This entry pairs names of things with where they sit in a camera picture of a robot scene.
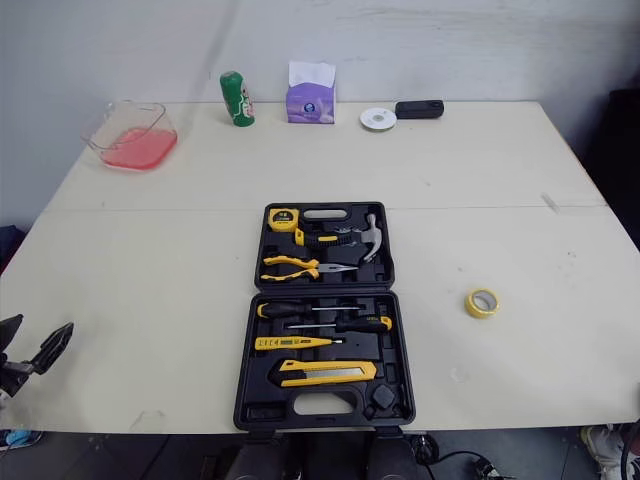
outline white table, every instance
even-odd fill
[[[179,144],[157,170],[85,151],[0,283],[31,358],[75,322],[3,426],[228,433],[263,208],[387,208],[417,416],[407,429],[631,421],[640,415],[640,255],[536,103],[448,103],[440,120],[374,134],[364,104],[335,126],[257,105],[170,105]],[[472,288],[500,296],[479,321]]]

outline white wall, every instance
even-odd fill
[[[282,100],[289,59],[339,100],[540,100],[578,153],[640,60],[638,0],[0,0],[0,223],[29,225],[111,99]]]

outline tape measure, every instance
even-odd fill
[[[464,307],[475,318],[487,318],[498,311],[500,303],[495,293],[487,288],[472,291],[464,299]]]
[[[272,208],[267,223],[274,232],[295,232],[299,214],[295,208]]]

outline purple tissue box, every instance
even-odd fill
[[[301,83],[287,91],[289,123],[335,123],[335,83]]]

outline black remote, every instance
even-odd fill
[[[416,100],[413,102],[396,103],[396,117],[407,118],[438,118],[444,113],[442,100]]]

